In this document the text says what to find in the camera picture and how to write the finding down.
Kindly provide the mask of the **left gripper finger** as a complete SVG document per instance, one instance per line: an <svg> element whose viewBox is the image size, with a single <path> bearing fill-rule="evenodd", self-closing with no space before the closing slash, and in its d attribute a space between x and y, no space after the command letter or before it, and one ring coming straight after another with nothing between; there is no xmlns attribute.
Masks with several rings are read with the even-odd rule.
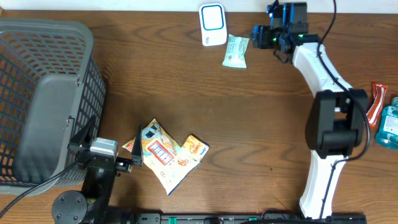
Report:
<svg viewBox="0 0 398 224"><path fill-rule="evenodd" d="M90 146L91 137L94 131L96 115L94 114L69 141L69 146Z"/></svg>
<svg viewBox="0 0 398 224"><path fill-rule="evenodd" d="M134 138L134 143L131 151L131 158L132 158L132 164L134 166L142 166L143 163L143 153L142 153L142 126L139 125L137 134Z"/></svg>

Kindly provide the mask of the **large yellow snack bag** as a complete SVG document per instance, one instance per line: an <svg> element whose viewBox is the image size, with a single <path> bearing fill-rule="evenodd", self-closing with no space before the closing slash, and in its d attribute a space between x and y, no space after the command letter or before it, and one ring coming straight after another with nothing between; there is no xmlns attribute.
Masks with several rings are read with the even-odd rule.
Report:
<svg viewBox="0 0 398 224"><path fill-rule="evenodd" d="M153 119L142 129L143 162L160 180L166 193L171 195L181 181L201 161L196 161L184 153L160 123Z"/></svg>

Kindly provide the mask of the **small orange snack packet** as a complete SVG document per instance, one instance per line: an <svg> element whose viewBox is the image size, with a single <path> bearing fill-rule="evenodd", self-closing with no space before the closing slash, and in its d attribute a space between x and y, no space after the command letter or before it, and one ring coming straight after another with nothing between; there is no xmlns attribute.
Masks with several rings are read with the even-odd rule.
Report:
<svg viewBox="0 0 398 224"><path fill-rule="evenodd" d="M189 135L182 145L184 153L196 161L201 161L209 150L209 145L194 135Z"/></svg>

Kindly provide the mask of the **light teal snack packet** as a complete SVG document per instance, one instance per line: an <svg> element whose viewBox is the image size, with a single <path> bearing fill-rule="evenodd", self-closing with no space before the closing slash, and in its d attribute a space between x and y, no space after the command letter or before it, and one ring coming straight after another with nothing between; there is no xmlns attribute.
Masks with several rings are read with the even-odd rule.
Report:
<svg viewBox="0 0 398 224"><path fill-rule="evenodd" d="M249 38L235 37L228 35L228 44L222 65L233 68L247 68L245 53L248 47Z"/></svg>

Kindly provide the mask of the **red orange snack bar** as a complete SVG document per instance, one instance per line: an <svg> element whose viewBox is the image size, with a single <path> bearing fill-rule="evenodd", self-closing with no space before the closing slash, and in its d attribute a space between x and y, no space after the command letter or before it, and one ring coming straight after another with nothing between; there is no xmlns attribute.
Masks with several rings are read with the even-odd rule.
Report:
<svg viewBox="0 0 398 224"><path fill-rule="evenodd" d="M382 83L372 83L372 96L373 96L373 103L368 109L366 113L369 126L374 128L376 126L377 120L379 115L381 114L384 99L386 96L386 92L388 90L388 86Z"/></svg>

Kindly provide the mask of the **blue mouthwash bottle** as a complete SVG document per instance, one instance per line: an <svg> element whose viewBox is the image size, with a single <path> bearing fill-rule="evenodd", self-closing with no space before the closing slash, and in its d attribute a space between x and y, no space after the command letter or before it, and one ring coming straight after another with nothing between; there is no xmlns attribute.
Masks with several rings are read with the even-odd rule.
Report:
<svg viewBox="0 0 398 224"><path fill-rule="evenodd" d="M397 150L397 97L392 99L391 105L382 110L381 115L381 123L375 141L384 147Z"/></svg>

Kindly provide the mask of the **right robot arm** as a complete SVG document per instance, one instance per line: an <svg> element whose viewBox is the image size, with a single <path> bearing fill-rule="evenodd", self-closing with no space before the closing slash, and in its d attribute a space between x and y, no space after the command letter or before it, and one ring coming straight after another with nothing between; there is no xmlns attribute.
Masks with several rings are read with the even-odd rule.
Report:
<svg viewBox="0 0 398 224"><path fill-rule="evenodd" d="M369 139L368 95L341 77L327 56L324 37L309 33L307 3L274 1L266 12L271 22L254 26L254 47L272 49L282 63L291 63L314 97L305 127L310 169L299 207L305 219L324 221L332 216L333 197L345 164L368 150L367 142L357 156L352 155L363 139Z"/></svg>

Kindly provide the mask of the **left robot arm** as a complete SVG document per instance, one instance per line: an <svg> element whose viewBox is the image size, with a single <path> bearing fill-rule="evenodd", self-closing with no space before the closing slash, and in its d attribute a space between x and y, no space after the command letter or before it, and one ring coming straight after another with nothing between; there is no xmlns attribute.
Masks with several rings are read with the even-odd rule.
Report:
<svg viewBox="0 0 398 224"><path fill-rule="evenodd" d="M55 223L135 223L129 210L109 205L115 178L122 172L130 173L134 166L143 165L142 127L139 126L131 157L118 156L118 143L91 136L96 116L77 132L68 143L76 152L71 168L85 173L80 191L60 194L52 205Z"/></svg>

